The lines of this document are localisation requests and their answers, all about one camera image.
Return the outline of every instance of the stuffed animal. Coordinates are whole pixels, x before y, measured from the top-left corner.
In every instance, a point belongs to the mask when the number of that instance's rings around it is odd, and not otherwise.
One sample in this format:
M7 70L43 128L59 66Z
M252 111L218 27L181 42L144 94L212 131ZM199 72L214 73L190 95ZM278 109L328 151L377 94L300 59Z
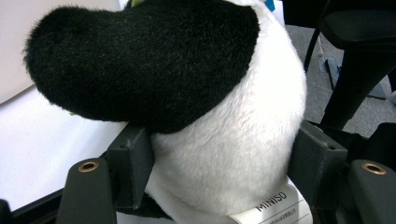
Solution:
M177 223L234 223L287 183L304 70L260 0L60 7L32 31L25 63L50 102L151 131L147 192Z

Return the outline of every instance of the chair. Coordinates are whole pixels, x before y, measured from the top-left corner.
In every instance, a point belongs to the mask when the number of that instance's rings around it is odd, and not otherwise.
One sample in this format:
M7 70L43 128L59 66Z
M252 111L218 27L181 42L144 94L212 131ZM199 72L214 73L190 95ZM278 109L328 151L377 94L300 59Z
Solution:
M321 125L342 130L368 93L387 74L393 74L389 79L392 89L395 88L396 2L379 2L381 4L371 5L362 1L360 6L355 6L357 9L336 11L337 4L342 3L329 0L322 10L304 69L309 66L319 33L344 50L344 60Z

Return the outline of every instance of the white plush fabric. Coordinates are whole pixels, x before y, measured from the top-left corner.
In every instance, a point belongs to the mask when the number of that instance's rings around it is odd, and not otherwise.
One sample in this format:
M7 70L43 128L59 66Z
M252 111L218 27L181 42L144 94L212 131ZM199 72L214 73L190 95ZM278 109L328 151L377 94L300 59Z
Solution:
M179 133L155 134L147 191L177 223L235 223L286 184L291 145L303 119L305 76L282 25L259 0L260 33L242 81Z

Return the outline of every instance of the fabric tag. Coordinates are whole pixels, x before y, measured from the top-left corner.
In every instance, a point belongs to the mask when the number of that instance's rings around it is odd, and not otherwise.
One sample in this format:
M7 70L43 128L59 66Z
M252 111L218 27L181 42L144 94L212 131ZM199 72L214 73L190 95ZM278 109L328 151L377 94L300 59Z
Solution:
M264 200L255 208L231 215L239 224L312 224L308 203L289 180L278 194Z

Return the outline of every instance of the blue object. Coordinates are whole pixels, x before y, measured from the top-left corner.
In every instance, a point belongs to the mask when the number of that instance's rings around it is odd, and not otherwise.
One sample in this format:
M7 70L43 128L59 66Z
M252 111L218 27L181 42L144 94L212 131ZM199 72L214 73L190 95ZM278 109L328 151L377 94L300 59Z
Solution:
M268 7L268 9L270 9L270 11L274 11L275 10L274 0L265 1L265 5Z

